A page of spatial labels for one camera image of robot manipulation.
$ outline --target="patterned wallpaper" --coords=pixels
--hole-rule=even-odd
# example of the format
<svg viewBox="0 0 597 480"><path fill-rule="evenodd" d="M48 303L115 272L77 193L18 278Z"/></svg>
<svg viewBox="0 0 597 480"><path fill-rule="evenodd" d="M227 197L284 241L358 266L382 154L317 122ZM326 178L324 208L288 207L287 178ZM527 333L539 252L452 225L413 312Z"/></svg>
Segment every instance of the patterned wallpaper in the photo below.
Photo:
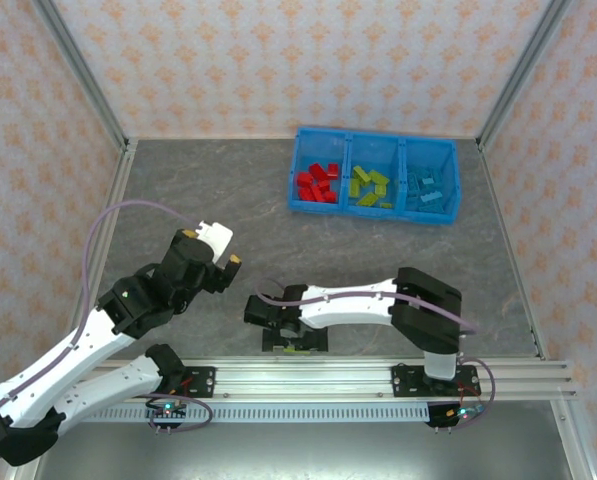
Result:
<svg viewBox="0 0 597 480"><path fill-rule="evenodd" d="M58 0L125 133L474 137L548 0Z"/></svg>
<svg viewBox="0 0 597 480"><path fill-rule="evenodd" d="M597 0L574 2L487 158L549 353L575 361L597 426Z"/></svg>
<svg viewBox="0 0 597 480"><path fill-rule="evenodd" d="M0 0L0 381L67 333L116 158L32 2Z"/></svg>

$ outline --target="blue bin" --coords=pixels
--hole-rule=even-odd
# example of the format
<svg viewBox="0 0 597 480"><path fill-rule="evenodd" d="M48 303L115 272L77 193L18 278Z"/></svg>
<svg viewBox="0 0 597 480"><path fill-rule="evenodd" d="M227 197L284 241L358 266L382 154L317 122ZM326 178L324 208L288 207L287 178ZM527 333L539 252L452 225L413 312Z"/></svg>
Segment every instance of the blue bin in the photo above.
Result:
<svg viewBox="0 0 597 480"><path fill-rule="evenodd" d="M380 135L367 133L351 134L349 145L349 161L345 168L345 177L353 177L353 169L360 166L366 173L372 170L389 178L387 196L379 199L371 207L356 206L358 200L374 191L374 185L361 187L359 198L349 197L351 181L346 182L344 195L347 197L347 211L363 217L393 217L402 210L407 198L406 174L403 168L403 152L400 138L396 135ZM381 203L390 203L393 208L381 208Z"/></svg>
<svg viewBox="0 0 597 480"><path fill-rule="evenodd" d="M300 128L296 134L294 158L289 173L289 208L312 213L340 213L343 206L344 163L347 157L347 133L334 129ZM301 172L307 172L314 163L319 164L325 171L330 163L338 165L338 180L331 181L331 190L336 192L338 203L303 202L298 196L300 187L296 184L296 177Z"/></svg>
<svg viewBox="0 0 597 480"><path fill-rule="evenodd" d="M298 197L296 176L314 163L324 170L338 165L340 177L331 183L338 203L303 202ZM376 170L389 178L387 196L372 207L356 203L374 186L349 197L355 166ZM449 225L456 220L462 199L456 145L452 140L405 137L327 128L298 129L289 174L289 208L311 213L337 213L429 225ZM391 203L394 208L381 208Z"/></svg>

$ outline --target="purple cable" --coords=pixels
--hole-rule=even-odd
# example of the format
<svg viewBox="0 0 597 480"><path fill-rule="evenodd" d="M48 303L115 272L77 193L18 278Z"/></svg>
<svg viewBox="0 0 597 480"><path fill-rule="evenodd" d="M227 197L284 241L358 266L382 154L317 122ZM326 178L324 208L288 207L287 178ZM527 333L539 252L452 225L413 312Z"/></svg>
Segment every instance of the purple cable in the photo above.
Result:
<svg viewBox="0 0 597 480"><path fill-rule="evenodd" d="M280 286L281 284L276 280L272 280L276 285ZM475 333L476 327L469 323L467 320L460 318L458 315L453 314L444 308L440 308L433 303L426 302L417 297L412 297L410 295L405 295L402 293L393 293L393 292L360 292L360 291L351 291L351 292L341 292L341 293L332 293L331 295L322 296L322 297L314 297L308 300L294 300L291 302L283 302L279 300L272 300L269 297L266 297L261 291L260 288L256 287L256 296L260 298L263 302L275 306L275 307L300 307L302 305L312 305L314 303L320 302L328 302L330 300L335 300L337 298L350 298L350 297L386 297L386 298L395 298L397 300L403 300L405 302L413 303L414 305L418 305L419 307L426 308L427 310L431 310L439 315L442 315L449 320L456 322L458 325L461 325L469 330L469 333Z"/></svg>
<svg viewBox="0 0 597 480"><path fill-rule="evenodd" d="M491 406L493 404L494 399L496 398L496 380L494 379L494 373L491 371L491 368L489 368L489 365L487 365L481 359L476 358L476 357L462 357L462 358L460 358L460 360L458 360L458 362L460 363L460 365L464 365L465 363L475 362L475 363L479 364L482 368L484 368L485 371L487 372L487 375L489 375L489 381L491 382L491 394L489 395L489 401L487 402L487 406L485 407L485 409L482 411L482 413L480 415L473 417L472 419L466 421L465 423L459 423L455 427L451 427L452 432L455 430L460 430L462 428L470 427L473 424L480 422L482 420L482 417L484 417L491 411ZM449 428L440 428L438 430L444 431L444 432L450 431Z"/></svg>
<svg viewBox="0 0 597 480"><path fill-rule="evenodd" d="M175 429L171 429L170 433L183 433L183 432L190 432L192 430L198 430L199 428L206 427L207 425L209 425L209 423L214 418L214 411L211 409L211 407L209 405L207 405L205 402L203 402L202 400L198 400L197 398L189 398L189 397L183 397L182 395L173 395L173 394L167 394L167 393L150 393L148 395L139 395L136 398L173 398L175 400L182 400L182 401L188 402L188 403L195 403L196 405L200 405L202 408L207 410L209 417L204 422L196 423L194 425L190 425L189 427L182 427L182 428L178 427ZM160 413L162 410L163 409L156 410L154 412L154 415L156 413ZM153 415L151 417L149 417L149 426L151 428L153 428L154 430L158 429L158 425L156 425L154 423Z"/></svg>
<svg viewBox="0 0 597 480"><path fill-rule="evenodd" d="M91 247L91 242L93 240L94 234L96 233L96 229L102 223L102 221L107 217L107 215L109 215L111 212L118 210L120 208L123 208L123 207L129 207L132 205L141 205L141 206L145 206L145 207L157 208L159 210L162 210L163 212L168 213L169 215L172 215L174 217L177 217L177 218L183 220L186 223L189 223L191 225L194 224L194 222L191 219L176 212L175 210L173 210L169 207L166 207L165 205L161 205L160 203L150 202L148 200L125 200L123 202L119 202L114 205L111 205L111 206L107 207L105 210L103 210L102 213L100 215L98 215L98 218L96 218L94 223L91 225L91 228L89 229L89 233L87 235L87 239L85 241L85 246L83 249L81 280L82 280L82 292L83 292L84 301L82 304L82 317L80 319L80 323L78 324L78 328L76 329L76 333L74 333L74 336L71 339L71 345L76 345L78 343L78 340L80 340L80 337L82 337L85 327L87 326L87 319L89 318L90 292L89 292L89 269L87 266L87 260L89 259L89 248ZM5 405L10 399L15 398L25 388L27 388L28 386L37 382L40 378L47 375L47 373L49 373L51 370L53 370L56 367L56 365L58 365L60 362L63 361L63 359L69 354L69 352L71 352L71 348L69 348L69 347L65 348L45 368L41 369L40 371L38 371L38 373L31 376L28 380L21 383L18 387L14 388L9 393L7 393L7 396L0 400L0 408L3 405Z"/></svg>

